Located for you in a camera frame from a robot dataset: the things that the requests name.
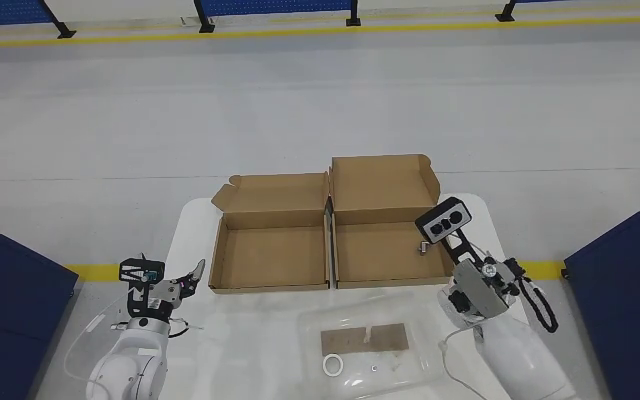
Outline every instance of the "white tape roll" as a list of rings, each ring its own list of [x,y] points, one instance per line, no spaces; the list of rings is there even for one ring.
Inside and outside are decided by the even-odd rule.
[[[338,371],[336,372],[329,372],[329,370],[327,370],[327,361],[331,358],[335,358],[340,363],[340,366],[338,367]],[[342,373],[343,368],[344,368],[344,362],[342,361],[342,358],[337,354],[327,354],[324,360],[322,360],[322,370],[324,371],[325,374],[327,374],[327,376],[336,377]]]

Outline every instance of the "cable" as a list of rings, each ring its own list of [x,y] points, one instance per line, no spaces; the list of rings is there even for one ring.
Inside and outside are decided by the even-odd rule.
[[[185,321],[184,319],[180,318],[180,319],[171,319],[172,321],[181,321],[184,323],[184,329],[181,330],[178,333],[175,333],[173,335],[169,335],[169,339],[173,339],[174,337],[178,337],[178,336],[182,336],[185,333],[187,333],[187,331],[189,330],[189,323],[187,321]]]
[[[467,390],[475,393],[475,395],[480,397],[482,400],[488,400],[486,397],[484,397],[482,394],[480,394],[480,392],[478,392],[476,389],[474,389],[471,385],[469,385],[468,383],[464,382],[463,380],[458,379],[455,376],[453,376],[451,374],[451,372],[449,371],[449,368],[447,367],[447,349],[448,349],[447,342],[449,341],[449,339],[451,339],[453,336],[457,335],[458,333],[464,332],[464,331],[468,331],[469,329],[472,329],[472,328],[480,325],[481,323],[482,322],[478,322],[478,323],[475,323],[473,325],[469,325],[466,328],[458,329],[457,331],[448,334],[447,337],[445,337],[442,342],[438,343],[438,348],[440,349],[440,352],[442,353],[442,365],[444,366],[444,371],[447,373],[449,378],[451,378],[454,381],[458,382],[459,384],[464,386]]]
[[[82,332],[80,332],[80,334],[78,335],[78,337],[76,337],[76,339],[73,341],[73,343],[71,343],[71,346],[69,347],[69,350],[67,350],[67,354],[64,355],[64,361],[62,362],[62,368],[64,370],[64,373],[67,374],[69,377],[79,380],[79,381],[83,381],[86,383],[93,383],[94,385],[100,386],[102,389],[104,389],[105,393],[107,394],[107,400],[111,399],[111,394],[109,394],[109,390],[106,388],[106,386],[104,386],[102,383],[97,382],[95,380],[92,379],[87,379],[87,378],[82,378],[78,375],[74,375],[71,372],[69,372],[69,369],[67,368],[67,362],[69,361],[69,354],[71,354],[71,349],[73,349],[75,347],[75,345],[78,343],[78,340],[80,340],[80,338],[82,337],[82,334],[85,333],[90,326],[93,325],[93,323],[100,318],[101,316],[103,316],[104,312],[107,311],[108,309],[110,309],[114,304],[116,304],[118,301],[122,300],[123,297],[127,296],[131,291],[133,290],[133,288],[129,289],[127,291],[127,293],[123,294],[122,296],[118,297],[117,299],[115,299],[113,302],[111,302],[111,304],[109,304],[108,306],[106,306],[105,308],[102,309],[102,311],[100,311],[92,320],[91,322],[89,322],[87,324],[87,326],[84,327],[84,329],[82,330]]]
[[[549,320],[550,320],[549,323],[547,323],[547,320],[542,315],[542,311],[540,311],[540,307],[538,307],[538,305],[531,298],[531,295],[529,295],[529,292],[527,292],[527,290],[525,289],[524,282],[527,282],[529,286],[533,288],[533,293],[535,293],[536,296],[538,296],[538,299],[544,306],[544,309],[547,311],[547,314],[549,314]],[[533,282],[531,282],[531,279],[527,278],[526,276],[518,279],[518,283],[520,285],[520,292],[527,299],[527,301],[531,305],[531,308],[533,308],[533,312],[536,314],[536,318],[538,318],[538,321],[540,321],[540,324],[544,327],[544,329],[546,329],[547,332],[549,333],[554,333],[555,331],[557,331],[559,326],[558,319],[556,318],[556,314],[551,309],[551,305],[549,304],[547,299],[544,297],[542,290],[540,290],[540,288],[537,287]]]
[[[460,239],[460,237],[458,235],[456,235],[455,233],[451,233],[451,236],[453,236],[454,238],[458,239],[458,240],[462,240]],[[490,254],[488,254],[489,252],[485,252],[484,250],[482,250],[479,246],[477,246],[475,243],[473,243],[471,240],[467,239],[467,241],[471,244],[471,246],[473,248],[475,248],[476,250],[478,250],[480,252],[480,254],[482,254],[482,256],[484,258],[487,258],[488,256],[490,256]]]

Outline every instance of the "cardboard box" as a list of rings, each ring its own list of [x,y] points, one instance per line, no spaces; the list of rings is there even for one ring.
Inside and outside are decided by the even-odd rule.
[[[329,288],[327,173],[233,176],[211,202],[224,212],[209,287],[215,293]]]
[[[448,282],[453,263],[442,245],[418,251],[414,221],[440,196],[426,156],[334,158],[330,180],[337,288]]]

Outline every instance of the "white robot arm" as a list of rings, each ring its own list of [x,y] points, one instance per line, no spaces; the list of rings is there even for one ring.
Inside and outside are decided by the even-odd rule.
[[[438,301],[451,321],[460,328],[454,334],[473,330],[476,349],[512,400],[579,400],[560,364],[535,331],[506,313],[515,296],[523,295],[542,326],[555,332],[558,323],[542,291],[525,276],[515,259],[497,262],[490,254],[481,259],[460,229],[471,221],[462,201],[449,198],[416,220],[426,243],[441,242],[455,263],[449,286]],[[449,235],[461,242],[452,247]],[[546,310],[547,322],[527,287]],[[447,340],[440,344],[446,367]],[[466,383],[454,378],[483,397]]]
[[[113,348],[96,364],[87,383],[87,400],[156,400],[167,374],[171,312],[192,296],[205,261],[188,275],[162,280],[164,263],[128,259],[120,264],[120,280],[129,282],[127,310],[132,319],[116,324],[123,330]]]

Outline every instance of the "yellow stripe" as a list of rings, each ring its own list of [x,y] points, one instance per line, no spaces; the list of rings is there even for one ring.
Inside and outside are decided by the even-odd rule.
[[[118,282],[118,264],[72,264],[67,269],[85,282]]]
[[[518,261],[533,280],[545,281],[562,278],[560,270],[564,269],[563,261]]]
[[[415,31],[449,31],[449,30],[484,30],[484,29],[516,29],[516,28],[542,28],[570,25],[608,25],[608,24],[634,24],[640,22],[637,17],[610,17],[610,18],[576,18],[559,19],[550,21],[516,21],[516,22],[465,22],[453,24],[421,24],[421,25],[390,25],[390,26],[360,26],[337,27],[317,29],[285,29],[257,32],[219,32],[211,34],[184,33],[170,35],[131,35],[111,37],[73,37],[71,39],[31,39],[0,41],[0,47],[25,47],[48,46],[70,44],[96,44],[96,43],[129,43],[148,41],[173,41],[173,40],[208,40],[231,39],[251,37],[274,37],[290,35],[323,35],[344,33],[379,33],[379,32],[415,32]]]
[[[449,18],[449,17],[469,17],[477,15],[490,15],[493,16],[502,10],[502,6],[496,7],[495,11],[447,11],[447,12],[433,12],[433,13],[412,13],[412,14],[378,14],[378,15],[363,15],[361,20],[373,20],[373,19],[418,19],[418,18]],[[526,14],[555,14],[555,13],[571,13],[571,12],[605,12],[605,11],[634,11],[640,10],[639,6],[604,6],[604,7],[569,7],[569,8],[547,8],[526,10],[515,8],[514,15],[526,15]],[[345,19],[344,16],[331,16],[331,17],[309,17],[309,18],[274,18],[270,19],[271,23],[298,23],[298,22],[323,22],[323,21],[341,21]]]
[[[73,26],[73,24],[69,24],[69,29],[77,30],[78,32],[104,32],[104,31],[152,31],[152,30],[167,30],[167,29],[180,29],[180,28],[188,28],[182,25],[132,25],[132,26]],[[45,35],[45,34],[55,34],[59,35],[55,28],[11,28],[7,30],[0,30],[0,36],[10,36],[10,35]]]
[[[562,261],[519,261],[527,276],[534,280],[560,279]],[[80,275],[85,282],[118,282],[118,264],[72,264],[67,269]]]

